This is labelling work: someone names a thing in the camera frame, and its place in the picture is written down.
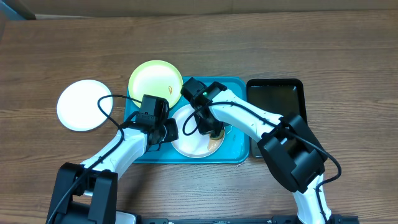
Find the white plate with ketchup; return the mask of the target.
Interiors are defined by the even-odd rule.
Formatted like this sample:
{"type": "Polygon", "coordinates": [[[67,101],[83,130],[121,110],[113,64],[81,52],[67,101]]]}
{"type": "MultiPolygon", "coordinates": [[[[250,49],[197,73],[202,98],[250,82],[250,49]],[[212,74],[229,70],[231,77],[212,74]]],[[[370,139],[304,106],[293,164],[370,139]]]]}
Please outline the white plate with ketchup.
{"type": "Polygon", "coordinates": [[[178,109],[172,116],[178,128],[178,139],[172,141],[173,147],[182,155],[191,158],[202,158],[216,152],[224,140],[225,130],[223,129],[218,137],[211,137],[211,134],[202,135],[196,130],[192,135],[184,135],[182,128],[188,116],[194,112],[190,105],[178,109]]]}

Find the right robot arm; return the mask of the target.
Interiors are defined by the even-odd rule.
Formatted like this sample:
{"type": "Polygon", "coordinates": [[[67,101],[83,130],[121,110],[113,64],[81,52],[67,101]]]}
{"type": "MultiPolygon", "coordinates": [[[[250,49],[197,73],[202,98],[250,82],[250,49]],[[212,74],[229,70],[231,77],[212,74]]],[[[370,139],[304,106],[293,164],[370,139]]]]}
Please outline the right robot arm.
{"type": "Polygon", "coordinates": [[[192,78],[183,84],[181,94],[194,109],[191,116],[200,134],[218,137],[231,125],[257,142],[272,176],[293,193],[301,223],[330,223],[323,174],[331,155],[300,115],[263,110],[220,82],[206,85],[192,78]]]}

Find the green yellow sponge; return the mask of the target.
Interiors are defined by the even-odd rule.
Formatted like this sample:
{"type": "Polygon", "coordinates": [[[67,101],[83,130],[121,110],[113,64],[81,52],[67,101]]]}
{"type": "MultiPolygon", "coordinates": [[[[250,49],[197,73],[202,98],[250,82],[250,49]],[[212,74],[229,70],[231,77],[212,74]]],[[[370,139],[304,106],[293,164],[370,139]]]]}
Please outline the green yellow sponge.
{"type": "Polygon", "coordinates": [[[215,140],[215,141],[223,139],[224,134],[225,134],[225,130],[222,129],[218,134],[216,134],[216,133],[211,134],[210,139],[215,140]]]}

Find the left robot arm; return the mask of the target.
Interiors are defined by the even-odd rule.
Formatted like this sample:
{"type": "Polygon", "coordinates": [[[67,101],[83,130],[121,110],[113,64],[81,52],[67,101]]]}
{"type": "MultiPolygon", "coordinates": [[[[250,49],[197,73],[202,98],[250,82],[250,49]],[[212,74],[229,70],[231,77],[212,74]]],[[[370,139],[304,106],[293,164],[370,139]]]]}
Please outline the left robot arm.
{"type": "Polygon", "coordinates": [[[156,144],[178,138],[173,118],[133,112],[117,125],[115,137],[81,164],[66,162],[57,173],[47,223],[137,223],[139,217],[119,211],[119,178],[156,144]]]}

